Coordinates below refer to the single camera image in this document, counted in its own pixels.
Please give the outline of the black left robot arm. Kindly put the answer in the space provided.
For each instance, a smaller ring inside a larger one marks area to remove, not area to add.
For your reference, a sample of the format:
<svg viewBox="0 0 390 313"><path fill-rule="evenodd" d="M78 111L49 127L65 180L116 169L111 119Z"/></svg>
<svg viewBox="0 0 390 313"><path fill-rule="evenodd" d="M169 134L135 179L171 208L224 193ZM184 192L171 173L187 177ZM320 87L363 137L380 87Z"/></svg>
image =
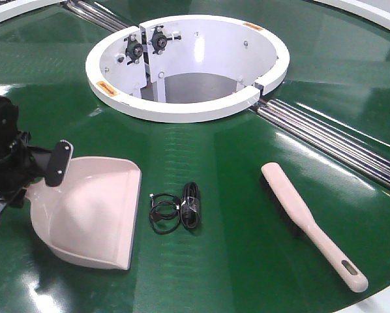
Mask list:
<svg viewBox="0 0 390 313"><path fill-rule="evenodd" d="M49 149L29 144L31 134L18 129L19 108L0 96L0 218L9 205L23 206L25 188L45 176Z"/></svg>

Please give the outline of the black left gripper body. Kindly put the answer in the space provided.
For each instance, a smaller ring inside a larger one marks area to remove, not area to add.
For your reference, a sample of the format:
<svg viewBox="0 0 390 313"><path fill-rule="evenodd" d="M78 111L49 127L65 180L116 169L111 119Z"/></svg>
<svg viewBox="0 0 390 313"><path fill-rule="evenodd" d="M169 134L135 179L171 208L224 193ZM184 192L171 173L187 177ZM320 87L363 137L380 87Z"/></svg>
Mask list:
<svg viewBox="0 0 390 313"><path fill-rule="evenodd" d="M22 207L25 188L45 176L52 152L30 145L30 139L28 131L8 142L0 138L0 218L7 206Z"/></svg>

